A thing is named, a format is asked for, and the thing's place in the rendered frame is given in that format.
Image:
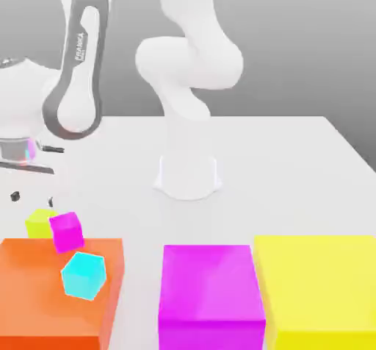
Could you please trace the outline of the small magenta cube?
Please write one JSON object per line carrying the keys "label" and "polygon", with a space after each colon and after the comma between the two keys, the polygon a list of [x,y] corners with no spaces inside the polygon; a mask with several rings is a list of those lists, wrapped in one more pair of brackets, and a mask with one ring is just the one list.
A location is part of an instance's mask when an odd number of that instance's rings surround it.
{"label": "small magenta cube", "polygon": [[81,222],[75,212],[66,212],[49,218],[54,247],[57,253],[84,246]]}

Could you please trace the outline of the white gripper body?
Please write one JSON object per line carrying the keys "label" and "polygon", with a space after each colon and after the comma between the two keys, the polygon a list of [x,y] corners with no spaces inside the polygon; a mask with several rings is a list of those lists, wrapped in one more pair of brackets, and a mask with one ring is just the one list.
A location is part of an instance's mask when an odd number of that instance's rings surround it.
{"label": "white gripper body", "polygon": [[0,160],[0,191],[19,190],[48,192],[56,188],[56,174],[52,168],[32,163]]}

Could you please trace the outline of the large magenta box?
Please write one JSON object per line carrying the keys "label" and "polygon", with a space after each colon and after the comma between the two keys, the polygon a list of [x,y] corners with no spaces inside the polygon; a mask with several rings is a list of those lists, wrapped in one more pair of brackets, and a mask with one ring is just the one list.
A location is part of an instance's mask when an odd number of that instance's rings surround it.
{"label": "large magenta box", "polygon": [[166,245],[159,350],[263,350],[266,318],[248,245]]}

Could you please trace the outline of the small yellow-green cube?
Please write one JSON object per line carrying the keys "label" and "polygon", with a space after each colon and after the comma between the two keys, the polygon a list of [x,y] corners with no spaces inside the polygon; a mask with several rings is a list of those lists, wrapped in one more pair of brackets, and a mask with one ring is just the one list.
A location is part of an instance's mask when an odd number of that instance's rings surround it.
{"label": "small yellow-green cube", "polygon": [[28,238],[52,238],[49,218],[58,213],[49,209],[36,209],[26,220]]}

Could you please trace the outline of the large yellow box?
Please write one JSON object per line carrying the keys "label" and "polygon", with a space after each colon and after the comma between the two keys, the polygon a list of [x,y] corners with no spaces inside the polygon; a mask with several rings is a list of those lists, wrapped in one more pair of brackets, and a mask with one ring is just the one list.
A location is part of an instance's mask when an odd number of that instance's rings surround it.
{"label": "large yellow box", "polygon": [[376,350],[376,237],[257,235],[267,350]]}

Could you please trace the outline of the large orange box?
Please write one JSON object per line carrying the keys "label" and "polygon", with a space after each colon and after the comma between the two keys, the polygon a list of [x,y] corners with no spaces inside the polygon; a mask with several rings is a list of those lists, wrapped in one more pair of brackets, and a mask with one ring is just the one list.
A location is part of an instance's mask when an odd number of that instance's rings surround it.
{"label": "large orange box", "polygon": [[120,238],[87,239],[107,280],[93,301],[66,296],[60,271],[73,256],[50,239],[0,243],[0,350],[109,350],[124,275]]}

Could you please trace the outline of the small cyan cube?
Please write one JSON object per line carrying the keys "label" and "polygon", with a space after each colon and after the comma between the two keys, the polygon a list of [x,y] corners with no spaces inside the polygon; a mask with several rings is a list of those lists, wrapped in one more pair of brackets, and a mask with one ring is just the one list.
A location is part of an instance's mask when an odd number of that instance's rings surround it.
{"label": "small cyan cube", "polygon": [[77,251],[60,273],[67,296],[93,301],[106,282],[105,259]]}

